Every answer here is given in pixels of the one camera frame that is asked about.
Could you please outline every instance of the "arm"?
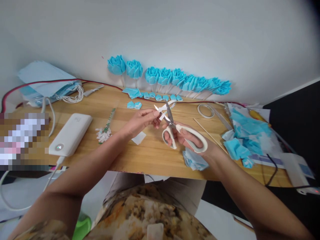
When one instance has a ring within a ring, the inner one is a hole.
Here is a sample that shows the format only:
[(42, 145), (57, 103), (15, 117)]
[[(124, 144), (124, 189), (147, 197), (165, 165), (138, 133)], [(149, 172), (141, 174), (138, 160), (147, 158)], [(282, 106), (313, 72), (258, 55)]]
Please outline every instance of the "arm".
[[(181, 134), (176, 132), (175, 137), (191, 150), (185, 138), (194, 142), (197, 147), (202, 147), (201, 141), (184, 129)], [(171, 145), (169, 136), (165, 138)], [(299, 219), (269, 189), (243, 171), (216, 144), (206, 140), (208, 150), (201, 153), (202, 157), (248, 218), (258, 239), (314, 239)]]
[(150, 124), (159, 128), (158, 116), (159, 112), (154, 109), (137, 111), (119, 132), (74, 163), (49, 185), (23, 216), (8, 239), (13, 239), (35, 224), (46, 220), (64, 222), (68, 227), (67, 236), (71, 239), (84, 195), (105, 175), (131, 138)]

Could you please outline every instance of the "white device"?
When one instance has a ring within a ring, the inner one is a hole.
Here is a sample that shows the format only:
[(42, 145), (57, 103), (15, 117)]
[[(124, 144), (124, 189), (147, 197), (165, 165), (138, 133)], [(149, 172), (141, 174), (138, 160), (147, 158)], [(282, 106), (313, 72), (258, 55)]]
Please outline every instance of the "white device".
[[(293, 153), (280, 153), (279, 155), (294, 187), (308, 186), (307, 177), (315, 179), (303, 157)], [(297, 191), (303, 195), (307, 193), (320, 195), (319, 187), (298, 188)]]
[(76, 151), (91, 121), (92, 117), (89, 115), (80, 113), (72, 114), (50, 144), (49, 154), (64, 157), (71, 156)]

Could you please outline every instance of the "floral shirt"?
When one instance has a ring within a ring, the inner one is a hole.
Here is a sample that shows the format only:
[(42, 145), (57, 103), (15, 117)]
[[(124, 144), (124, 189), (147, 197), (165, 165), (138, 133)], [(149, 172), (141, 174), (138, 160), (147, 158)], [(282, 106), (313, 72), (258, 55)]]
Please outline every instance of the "floral shirt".
[[(61, 221), (39, 223), (15, 240), (69, 239)], [(84, 240), (216, 239), (194, 216), (152, 183), (108, 197)]]

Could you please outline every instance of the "white scissors handle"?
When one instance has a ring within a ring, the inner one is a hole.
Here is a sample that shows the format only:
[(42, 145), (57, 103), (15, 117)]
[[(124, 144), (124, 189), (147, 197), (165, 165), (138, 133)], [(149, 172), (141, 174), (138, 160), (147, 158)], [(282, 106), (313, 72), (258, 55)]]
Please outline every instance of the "white scissors handle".
[(165, 130), (163, 130), (162, 132), (162, 139), (163, 141), (168, 145), (168, 142), (166, 141), (166, 139), (164, 138), (164, 133), (165, 132), (168, 132), (169, 133), (169, 137), (172, 139), (172, 145), (170, 146), (171, 148), (173, 149), (177, 149), (177, 146), (176, 146), (176, 142), (174, 141), (174, 136), (173, 136), (173, 133), (172, 133), (172, 128), (170, 126), (166, 127)]
[[(193, 142), (191, 142), (190, 140), (188, 139), (185, 139), (187, 141), (187, 143), (189, 143), (189, 145), (192, 147), (192, 149), (194, 150), (195, 153), (202, 153), (202, 152), (205, 152), (207, 149), (208, 149), (208, 143), (206, 141), (206, 139), (200, 134), (198, 133), (196, 130), (193, 130), (192, 128), (189, 128), (189, 127), (185, 127), (185, 126), (181, 126), (179, 124), (176, 125), (176, 128), (177, 128), (177, 131), (180, 133), (181, 129), (185, 129), (187, 132), (195, 135), (197, 138), (200, 139), (200, 141), (202, 142), (203, 144), (203, 147), (202, 148), (198, 148)], [(165, 140), (164, 138), (164, 133), (165, 132), (168, 132), (169, 133), (169, 136), (170, 138), (172, 139), (172, 145), (170, 146), (171, 148), (173, 149), (177, 149), (177, 146), (176, 146), (176, 143), (174, 141), (174, 136), (173, 136), (173, 133), (172, 133), (172, 129), (170, 126), (168, 126), (165, 130), (163, 130), (162, 132), (162, 139), (163, 141), (168, 144), (168, 142)]]

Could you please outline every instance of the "red cable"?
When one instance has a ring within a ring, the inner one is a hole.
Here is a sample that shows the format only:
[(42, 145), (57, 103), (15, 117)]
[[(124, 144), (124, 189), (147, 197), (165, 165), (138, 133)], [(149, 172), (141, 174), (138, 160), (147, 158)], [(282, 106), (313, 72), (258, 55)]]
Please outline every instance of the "red cable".
[[(87, 83), (87, 82), (92, 82), (92, 83), (100, 83), (100, 84), (104, 84), (104, 85), (107, 85), (107, 86), (110, 86), (110, 87), (114, 87), (114, 88), (117, 88), (119, 90), (122, 91), (121, 88), (117, 87), (117, 86), (113, 86), (113, 85), (110, 85), (110, 84), (107, 84), (107, 83), (102, 83), (102, 82), (96, 82), (96, 81), (90, 81), (90, 80), (84, 80), (84, 79), (80, 79), (80, 78), (73, 78), (73, 79), (58, 79), (58, 80), (52, 80), (52, 81), (38, 81), (38, 82), (31, 82), (31, 83), (25, 83), (25, 84), (22, 84), (20, 86), (17, 86), (13, 89), (11, 89), (10, 91), (6, 92), (6, 94), (4, 94), (2, 100), (1, 100), (1, 105), (2, 105), (2, 109), (1, 109), (1, 113), (4, 113), (6, 111), (6, 99), (7, 97), (15, 90), (18, 90), (19, 88), (22, 88), (22, 87), (25, 87), (25, 86), (29, 86), (31, 84), (36, 84), (36, 83), (53, 83), (53, 82), (65, 82), (65, 81), (75, 81), (75, 80), (80, 80), (80, 81), (84, 81), (84, 83)], [(144, 98), (140, 98), (138, 97), (139, 99), (142, 99), (142, 100), (145, 100), (145, 101), (149, 101), (149, 102), (160, 102), (160, 101), (153, 101), (153, 100), (149, 100), (149, 99), (144, 99)], [(211, 101), (198, 101), (198, 102), (177, 102), (177, 103), (215, 103), (215, 102), (211, 102)], [(242, 107), (245, 107), (244, 105), (242, 105), (241, 103), (237, 103), (237, 102), (230, 102), (230, 103), (235, 103), (235, 104), (239, 104), (240, 106)]]

